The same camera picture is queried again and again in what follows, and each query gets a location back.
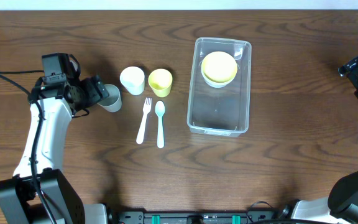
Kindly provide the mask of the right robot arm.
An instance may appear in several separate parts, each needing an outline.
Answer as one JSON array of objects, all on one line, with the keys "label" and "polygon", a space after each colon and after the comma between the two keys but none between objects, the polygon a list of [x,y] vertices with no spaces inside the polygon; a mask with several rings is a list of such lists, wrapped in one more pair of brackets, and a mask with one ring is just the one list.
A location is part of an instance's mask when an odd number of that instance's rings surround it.
[{"label": "right robot arm", "polygon": [[[358,100],[358,56],[338,68],[356,89]],[[358,171],[339,179],[328,197],[299,200],[285,207],[278,220],[287,223],[358,223]]]}]

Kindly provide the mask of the yellow plastic bowl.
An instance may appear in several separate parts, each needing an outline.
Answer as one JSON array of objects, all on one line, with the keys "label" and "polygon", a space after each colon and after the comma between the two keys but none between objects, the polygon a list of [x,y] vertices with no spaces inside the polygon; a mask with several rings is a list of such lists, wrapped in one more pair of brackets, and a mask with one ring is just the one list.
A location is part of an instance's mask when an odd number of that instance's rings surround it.
[{"label": "yellow plastic bowl", "polygon": [[203,59],[201,71],[212,82],[226,83],[237,75],[238,67],[234,57],[226,52],[211,52]]}]

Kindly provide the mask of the white plastic bowl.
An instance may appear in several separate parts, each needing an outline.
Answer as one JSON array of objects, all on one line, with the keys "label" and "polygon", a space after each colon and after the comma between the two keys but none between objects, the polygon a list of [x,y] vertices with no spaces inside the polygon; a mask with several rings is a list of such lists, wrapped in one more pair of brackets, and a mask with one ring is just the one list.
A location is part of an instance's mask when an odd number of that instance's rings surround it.
[{"label": "white plastic bowl", "polygon": [[205,82],[213,88],[223,88],[223,87],[227,86],[228,84],[230,84],[234,80],[234,78],[232,78],[226,82],[215,82],[206,76],[204,76],[203,78],[204,78]]}]

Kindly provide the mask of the grey plastic cup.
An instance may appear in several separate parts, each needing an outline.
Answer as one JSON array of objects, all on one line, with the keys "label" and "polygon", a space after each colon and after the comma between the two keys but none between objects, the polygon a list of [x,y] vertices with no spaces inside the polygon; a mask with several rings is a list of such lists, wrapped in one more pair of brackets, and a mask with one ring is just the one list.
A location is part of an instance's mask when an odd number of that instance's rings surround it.
[{"label": "grey plastic cup", "polygon": [[115,113],[119,111],[122,107],[120,90],[117,86],[112,84],[106,84],[105,89],[108,91],[109,96],[100,101],[98,105],[110,113]]}]

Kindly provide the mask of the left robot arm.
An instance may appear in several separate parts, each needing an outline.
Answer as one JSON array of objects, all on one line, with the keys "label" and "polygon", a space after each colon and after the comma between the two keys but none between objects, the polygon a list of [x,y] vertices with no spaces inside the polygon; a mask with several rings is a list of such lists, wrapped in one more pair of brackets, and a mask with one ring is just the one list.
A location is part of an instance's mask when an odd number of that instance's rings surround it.
[{"label": "left robot arm", "polygon": [[24,153],[10,179],[0,181],[0,208],[8,223],[109,223],[103,203],[85,205],[63,175],[70,121],[109,93],[99,76],[80,79],[72,54],[42,56],[44,75],[27,93],[31,123]]}]

